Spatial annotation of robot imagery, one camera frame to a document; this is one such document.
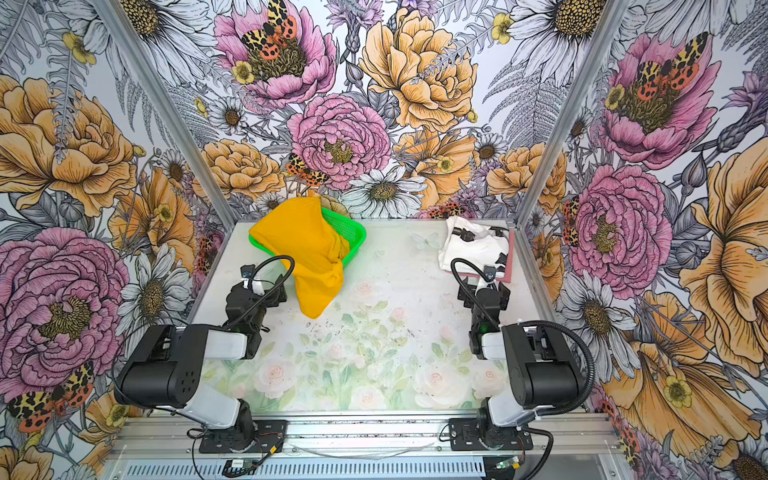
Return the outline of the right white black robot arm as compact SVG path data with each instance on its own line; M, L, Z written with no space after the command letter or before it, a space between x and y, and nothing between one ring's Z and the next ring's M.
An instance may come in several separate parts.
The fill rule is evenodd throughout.
M502 324L510 290L490 269L463 258L451 260L449 269L458 300L472 314L470 352L479 360L503 361L508 376L506 387L481 401L473 426L449 422L453 448L526 448L532 422L569 413L587 400L597 376L594 355L579 334L557 322Z

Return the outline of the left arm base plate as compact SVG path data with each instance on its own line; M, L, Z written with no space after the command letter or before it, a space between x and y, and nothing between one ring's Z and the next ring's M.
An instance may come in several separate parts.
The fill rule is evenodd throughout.
M212 430L203 435L202 454L267 454L282 451L288 422L253 420L250 425Z

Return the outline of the right aluminium corner post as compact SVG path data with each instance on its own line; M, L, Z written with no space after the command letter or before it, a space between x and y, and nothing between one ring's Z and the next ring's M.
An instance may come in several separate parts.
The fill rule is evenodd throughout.
M627 0L613 0L606 3L602 18L597 24L591 44L587 50L585 60L574 75L571 88L559 112L552 134L546 142L541 162L523 197L523 203L518 209L515 226L520 231L524 229L534 207L538 205L539 198L546 186L547 178L555 168L570 127L575 121L581 104L593 85L602 62L610 52L614 37L618 34L630 4L631 2Z

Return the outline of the left aluminium corner post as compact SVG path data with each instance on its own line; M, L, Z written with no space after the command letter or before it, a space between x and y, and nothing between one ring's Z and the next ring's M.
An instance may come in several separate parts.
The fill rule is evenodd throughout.
M200 149L181 118L163 80L155 69L151 54L143 46L119 1L95 1L94 9L104 22L148 98L157 108L176 148L185 156L190 169L207 195L226 230L232 230L238 217L214 179Z

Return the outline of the aluminium corner post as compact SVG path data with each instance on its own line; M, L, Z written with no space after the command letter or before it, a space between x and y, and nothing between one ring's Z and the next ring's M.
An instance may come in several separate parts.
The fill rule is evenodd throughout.
M606 3L602 18L597 24L591 44L587 50L585 60L574 75L571 88L559 112L552 134L546 142L541 162L523 197L523 203L518 209L515 226L520 231L524 229L534 207L538 205L539 198L546 186L547 178L555 168L570 127L575 121L581 104L593 85L602 62L610 52L614 37L618 34L630 4L631 2L627 0L613 0Z
M181 118L163 80L155 69L151 54L143 46L119 1L95 1L94 9L104 22L148 98L157 108L176 148L185 156L190 169L207 195L226 230L232 230L238 217L214 179L200 149Z

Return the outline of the white black folded t-shirt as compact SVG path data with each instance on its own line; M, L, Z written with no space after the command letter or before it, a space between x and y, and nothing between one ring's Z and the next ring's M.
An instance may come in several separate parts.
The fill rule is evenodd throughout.
M493 269L497 279L508 277L506 270L512 250L509 230L503 226L488 226L451 216L446 220L448 235L438 253L442 270L450 271L450 262L463 258L480 268L486 275Z

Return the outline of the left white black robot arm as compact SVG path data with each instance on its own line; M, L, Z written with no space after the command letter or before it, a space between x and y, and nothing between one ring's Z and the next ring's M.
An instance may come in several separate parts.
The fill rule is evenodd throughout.
M287 300L284 283L295 269L287 255L241 267L241 281L226 297L225 321L193 323L182 329L146 329L114 380L115 399L124 405L172 412L201 425L201 451L223 453L254 447L257 427L248 402L204 383L207 360L256 357L266 311Z

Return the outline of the green plastic basket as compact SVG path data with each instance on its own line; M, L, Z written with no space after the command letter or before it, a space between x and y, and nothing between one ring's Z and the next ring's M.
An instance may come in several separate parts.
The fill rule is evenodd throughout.
M290 256L297 265L314 269L347 265L366 236L362 224L324 208L317 198L289 200L248 231L258 249Z

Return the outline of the yellow t-shirt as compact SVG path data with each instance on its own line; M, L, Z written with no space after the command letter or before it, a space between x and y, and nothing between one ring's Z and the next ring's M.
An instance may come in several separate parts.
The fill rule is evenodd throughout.
M349 242L323 217L321 200L287 200L251 227L249 235L273 254L294 259L300 310L318 318L342 289L343 259L350 253Z

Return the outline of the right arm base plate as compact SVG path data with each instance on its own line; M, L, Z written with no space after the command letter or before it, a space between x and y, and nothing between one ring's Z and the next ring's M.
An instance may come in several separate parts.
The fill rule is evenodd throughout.
M514 427L498 427L477 418L451 418L448 441L453 451L528 451L531 436Z

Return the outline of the aluminium front rail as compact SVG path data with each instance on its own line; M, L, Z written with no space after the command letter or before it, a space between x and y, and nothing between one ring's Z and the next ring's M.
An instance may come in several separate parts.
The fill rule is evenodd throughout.
M281 454L284 457L331 456L345 459L382 459L398 455L502 454L516 451L453 451L448 441L451 418L478 418L475 411L402 412L289 412L260 414L253 420L288 422ZM118 434L108 457L117 460L204 460L234 454L202 454L195 424L180 417L153 415L130 420ZM528 431L533 448L544 451L554 439L555 455L617 454L619 440L604 414L584 412L545 417Z

